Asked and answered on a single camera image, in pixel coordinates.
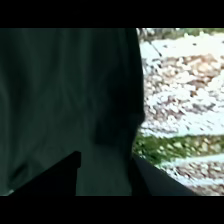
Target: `person's back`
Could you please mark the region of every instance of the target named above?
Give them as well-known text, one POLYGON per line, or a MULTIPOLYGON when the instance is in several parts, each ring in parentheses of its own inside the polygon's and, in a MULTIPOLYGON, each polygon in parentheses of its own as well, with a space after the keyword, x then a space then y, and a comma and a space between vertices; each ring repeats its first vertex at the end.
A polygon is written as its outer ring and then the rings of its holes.
POLYGON ((143 118, 134 28, 0 29, 0 195, 74 151, 77 195, 130 195, 143 118))

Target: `black object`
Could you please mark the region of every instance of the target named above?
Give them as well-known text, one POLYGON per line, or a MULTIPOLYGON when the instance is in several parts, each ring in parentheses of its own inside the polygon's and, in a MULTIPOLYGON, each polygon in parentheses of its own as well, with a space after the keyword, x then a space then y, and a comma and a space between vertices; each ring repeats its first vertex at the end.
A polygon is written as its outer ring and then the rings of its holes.
POLYGON ((198 196, 135 154, 129 171, 132 196, 198 196))
POLYGON ((81 153, 74 152, 9 196, 75 196, 81 153))

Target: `dark green cloth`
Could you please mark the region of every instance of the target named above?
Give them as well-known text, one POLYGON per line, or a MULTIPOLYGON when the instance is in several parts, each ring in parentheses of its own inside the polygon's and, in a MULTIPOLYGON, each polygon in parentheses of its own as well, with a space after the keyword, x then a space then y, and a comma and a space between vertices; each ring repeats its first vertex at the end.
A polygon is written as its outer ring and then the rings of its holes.
POLYGON ((0 194, 74 151, 77 195, 130 195, 144 119, 135 28, 0 29, 0 194))

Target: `snowy ground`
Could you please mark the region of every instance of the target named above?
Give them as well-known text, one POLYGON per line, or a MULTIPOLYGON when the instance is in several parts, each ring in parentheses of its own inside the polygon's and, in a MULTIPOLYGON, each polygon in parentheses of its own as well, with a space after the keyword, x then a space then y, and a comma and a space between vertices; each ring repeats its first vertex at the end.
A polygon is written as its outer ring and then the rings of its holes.
MULTIPOLYGON (((224 34, 141 42, 146 136, 224 134, 224 34)), ((159 166, 201 195, 224 196, 224 154, 159 166)))

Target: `person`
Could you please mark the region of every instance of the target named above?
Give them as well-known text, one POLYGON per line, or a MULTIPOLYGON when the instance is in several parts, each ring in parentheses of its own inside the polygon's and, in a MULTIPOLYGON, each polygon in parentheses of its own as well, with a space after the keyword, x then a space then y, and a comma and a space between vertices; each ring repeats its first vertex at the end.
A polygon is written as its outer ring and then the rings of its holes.
POLYGON ((1 28, 0 49, 0 195, 75 151, 74 195, 138 192, 130 178, 144 120, 136 29, 1 28))

